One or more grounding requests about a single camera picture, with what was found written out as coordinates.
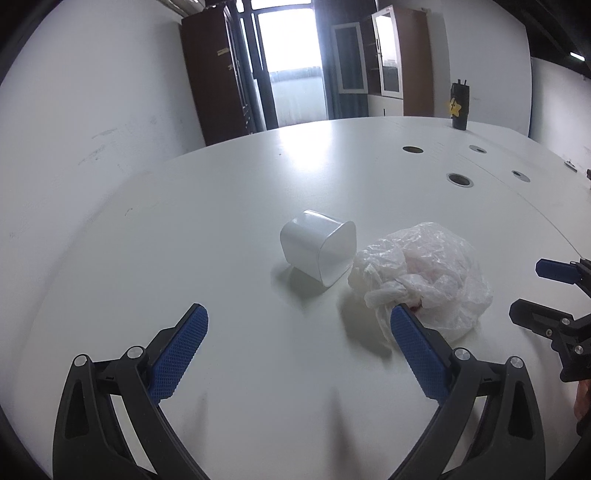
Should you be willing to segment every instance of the wooden cabinet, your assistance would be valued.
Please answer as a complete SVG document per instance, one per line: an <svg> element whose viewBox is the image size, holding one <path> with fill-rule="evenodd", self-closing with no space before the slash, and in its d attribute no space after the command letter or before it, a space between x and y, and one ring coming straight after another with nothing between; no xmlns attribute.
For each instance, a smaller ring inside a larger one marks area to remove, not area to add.
<svg viewBox="0 0 591 480"><path fill-rule="evenodd" d="M427 14L392 5L383 7L372 15L372 34L362 29L369 93L402 100L405 116L433 116ZM374 105L380 103L379 99L371 100ZM394 103L392 111L400 111L400 102Z"/></svg>
<svg viewBox="0 0 591 480"><path fill-rule="evenodd" d="M181 22L187 74L206 145L254 132L234 32L223 5Z"/></svg>

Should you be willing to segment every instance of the white cabinet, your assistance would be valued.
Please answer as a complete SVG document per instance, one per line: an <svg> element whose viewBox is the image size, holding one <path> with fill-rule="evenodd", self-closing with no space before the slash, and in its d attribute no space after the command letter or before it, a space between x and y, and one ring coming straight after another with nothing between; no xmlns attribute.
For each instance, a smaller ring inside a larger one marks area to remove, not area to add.
<svg viewBox="0 0 591 480"><path fill-rule="evenodd" d="M403 116L402 99L368 95L369 116Z"/></svg>

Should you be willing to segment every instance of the curtain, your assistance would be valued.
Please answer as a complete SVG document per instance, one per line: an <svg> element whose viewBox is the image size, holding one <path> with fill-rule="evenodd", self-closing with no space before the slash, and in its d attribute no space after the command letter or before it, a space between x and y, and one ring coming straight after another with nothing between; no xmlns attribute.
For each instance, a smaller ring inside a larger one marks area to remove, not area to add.
<svg viewBox="0 0 591 480"><path fill-rule="evenodd" d="M324 89L329 119L369 116L364 93L339 93L332 45L332 26L359 22L376 12L373 0L314 0Z"/></svg>

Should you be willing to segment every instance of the white table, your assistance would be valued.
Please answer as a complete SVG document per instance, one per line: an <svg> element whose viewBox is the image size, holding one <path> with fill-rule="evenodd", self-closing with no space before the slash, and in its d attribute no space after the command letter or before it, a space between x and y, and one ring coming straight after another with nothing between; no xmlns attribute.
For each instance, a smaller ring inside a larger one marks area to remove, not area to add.
<svg viewBox="0 0 591 480"><path fill-rule="evenodd" d="M451 172L474 186L452 184ZM559 381L549 342L514 326L508 310L521 297L575 317L590 311L577 288L534 272L542 257L591 256L590 202L586 179L535 142L441 119L298 125L171 160L124 185L67 254L23 352L16 428L49 471L72 359L118 358L198 302L209 333L161 405L213 480L388 478L436 404L383 346L346 276L324 291L288 268L279 231L313 209L355 221L359 248L428 220L472 243L495 298L459 344L486 361L524 359L551 472L577 441L575 385Z"/></svg>

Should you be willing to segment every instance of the glass door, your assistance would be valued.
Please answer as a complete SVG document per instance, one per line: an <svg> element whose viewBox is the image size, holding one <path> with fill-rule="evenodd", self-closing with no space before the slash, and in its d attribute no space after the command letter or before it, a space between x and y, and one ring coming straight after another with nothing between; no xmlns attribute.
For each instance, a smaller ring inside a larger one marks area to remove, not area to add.
<svg viewBox="0 0 591 480"><path fill-rule="evenodd" d="M378 47L379 76L382 95L402 98L400 42L394 8L387 7L372 15Z"/></svg>
<svg viewBox="0 0 591 480"><path fill-rule="evenodd" d="M260 13L256 22L278 126L327 120L314 11L297 8Z"/></svg>
<svg viewBox="0 0 591 480"><path fill-rule="evenodd" d="M267 128L327 120L311 0L243 0L236 6Z"/></svg>

